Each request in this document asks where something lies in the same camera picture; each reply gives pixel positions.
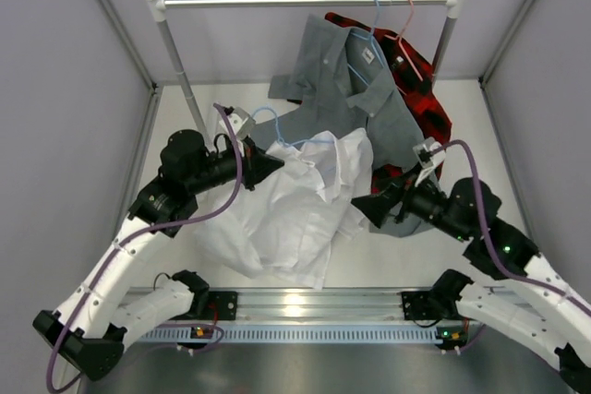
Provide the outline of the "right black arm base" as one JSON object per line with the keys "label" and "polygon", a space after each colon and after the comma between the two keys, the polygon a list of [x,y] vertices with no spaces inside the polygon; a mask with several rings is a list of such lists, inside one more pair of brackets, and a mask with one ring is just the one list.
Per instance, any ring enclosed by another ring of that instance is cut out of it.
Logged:
{"label": "right black arm base", "polygon": [[440,302],[433,291],[406,291],[401,298],[404,319],[420,328],[435,328],[436,337],[441,340],[436,347],[442,354],[467,352],[485,331],[484,325],[472,328],[472,320],[459,314],[454,300]]}

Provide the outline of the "white shirt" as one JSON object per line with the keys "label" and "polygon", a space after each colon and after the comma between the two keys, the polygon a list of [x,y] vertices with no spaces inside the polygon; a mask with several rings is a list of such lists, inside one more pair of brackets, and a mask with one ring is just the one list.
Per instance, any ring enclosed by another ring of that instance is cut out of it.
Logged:
{"label": "white shirt", "polygon": [[221,215],[193,232],[213,260],[255,279],[273,275],[320,289],[336,234],[361,232],[366,217],[351,201],[370,189],[373,150],[358,128],[343,137],[329,131],[298,148],[273,143],[268,154],[284,162],[252,191],[241,190]]}

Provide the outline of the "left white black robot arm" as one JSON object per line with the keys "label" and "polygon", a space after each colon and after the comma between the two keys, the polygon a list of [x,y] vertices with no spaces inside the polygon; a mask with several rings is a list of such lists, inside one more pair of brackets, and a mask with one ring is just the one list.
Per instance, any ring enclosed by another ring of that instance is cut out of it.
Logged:
{"label": "left white black robot arm", "polygon": [[126,350],[144,334],[171,319],[197,319],[209,307],[209,284],[181,270],[159,289],[121,304],[151,258],[169,245],[198,209],[197,196],[232,182],[252,190],[284,162],[258,148],[250,137],[225,150],[210,151],[201,133],[173,133],[160,154],[158,173],[129,209],[112,244],[89,276],[55,310],[42,310],[34,329],[91,381],[106,377]]}

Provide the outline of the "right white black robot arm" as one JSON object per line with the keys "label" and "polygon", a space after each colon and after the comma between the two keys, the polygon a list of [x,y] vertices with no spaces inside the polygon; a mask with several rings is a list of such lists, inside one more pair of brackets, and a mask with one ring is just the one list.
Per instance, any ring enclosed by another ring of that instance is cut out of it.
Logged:
{"label": "right white black robot arm", "polygon": [[552,268],[538,247],[497,215],[501,200],[481,186],[488,231],[479,226],[471,179],[456,182],[446,196],[430,181],[393,179],[378,194],[352,204],[380,227],[416,216],[467,244],[470,275],[445,270],[432,287],[403,295],[407,320],[475,320],[497,330],[543,359],[575,392],[590,390],[590,305]]}

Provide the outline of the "light blue hanger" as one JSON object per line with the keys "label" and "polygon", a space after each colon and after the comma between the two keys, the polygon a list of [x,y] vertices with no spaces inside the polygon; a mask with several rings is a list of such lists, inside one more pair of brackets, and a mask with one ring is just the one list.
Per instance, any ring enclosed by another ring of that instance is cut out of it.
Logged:
{"label": "light blue hanger", "polygon": [[273,115],[264,123],[257,123],[252,137],[261,148],[277,143],[284,149],[296,150],[304,161],[312,163],[327,188],[340,186],[342,182],[342,155],[338,140],[345,124],[339,114],[312,107],[300,106],[294,111],[277,115],[271,107],[261,107],[255,112]]}

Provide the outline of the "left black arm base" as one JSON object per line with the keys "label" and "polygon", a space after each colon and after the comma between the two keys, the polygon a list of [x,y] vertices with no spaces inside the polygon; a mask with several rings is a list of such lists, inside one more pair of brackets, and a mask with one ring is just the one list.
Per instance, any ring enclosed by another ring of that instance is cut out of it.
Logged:
{"label": "left black arm base", "polygon": [[200,318],[211,321],[234,321],[237,308],[238,292],[210,291]]}

